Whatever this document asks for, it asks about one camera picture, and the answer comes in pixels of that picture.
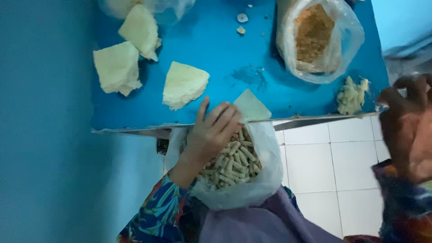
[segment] white tile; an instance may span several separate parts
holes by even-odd
[[[290,189],[294,193],[336,191],[327,144],[285,145]]]
[[[382,132],[381,132],[381,122],[379,121],[379,116],[371,116],[372,122],[372,130],[374,132],[375,140],[382,140]]]
[[[284,123],[285,121],[273,121],[272,124],[273,126],[279,125]],[[285,139],[283,137],[283,131],[276,131],[276,139],[277,139],[277,144],[279,145],[283,145],[285,144]]]
[[[300,211],[312,223],[342,238],[336,192],[296,194]]]
[[[375,141],[375,148],[377,150],[378,162],[383,162],[386,159],[390,159],[390,153],[388,152],[387,145],[383,140]]]
[[[285,144],[320,144],[330,142],[327,123],[283,131]]]
[[[277,144],[284,145],[285,138],[283,137],[283,131],[276,131],[275,134],[276,134]]]
[[[375,142],[332,143],[337,190],[377,188],[371,166],[377,163]]]
[[[382,223],[383,199],[379,189],[338,192],[344,236],[378,236]]]
[[[332,143],[374,140],[370,117],[329,122],[328,128]]]
[[[279,147],[280,147],[280,158],[282,159],[282,166],[283,166],[282,185],[289,188],[288,171],[286,169],[285,145],[280,145]]]

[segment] brown powder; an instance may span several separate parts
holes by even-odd
[[[299,25],[295,39],[297,60],[312,63],[330,43],[334,21],[321,4],[315,4],[303,10],[295,22]]]

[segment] floral sleeve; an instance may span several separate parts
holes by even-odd
[[[140,211],[117,237],[118,243],[178,242],[183,235],[178,221],[189,194],[174,184],[167,175],[156,183]]]
[[[372,167],[384,198],[380,238],[349,236],[347,242],[432,242],[432,193],[397,177],[391,160]]]

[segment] white plastic bag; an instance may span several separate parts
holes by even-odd
[[[136,4],[143,4],[155,14],[158,24],[172,25],[194,6],[195,0],[98,0],[99,7],[108,16],[125,19]]]
[[[298,25],[295,19],[303,10],[319,3],[335,22],[330,43],[324,55],[312,64],[298,61],[295,46]],[[292,74],[308,82],[324,84],[333,82],[346,72],[365,41],[365,33],[356,14],[344,0],[277,0],[277,8],[276,45]]]
[[[232,209],[260,205],[275,194],[283,178],[280,148],[271,122],[248,123],[246,127],[260,158],[262,171],[248,183],[232,185],[215,190],[215,186],[199,177],[192,188],[191,196],[197,197],[210,209]],[[165,165],[170,170],[177,163],[180,146],[187,134],[185,128],[171,131]]]

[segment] person's hand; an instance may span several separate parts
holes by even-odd
[[[169,178],[183,188],[189,187],[203,166],[225,147],[233,133],[241,129],[241,113],[236,105],[222,102],[205,118],[208,104],[209,97],[206,96],[188,136],[187,146],[170,171]]]
[[[413,183],[432,179],[432,76],[405,77],[381,92],[389,105],[380,115],[384,141],[397,176]],[[397,89],[407,89],[403,98]]]

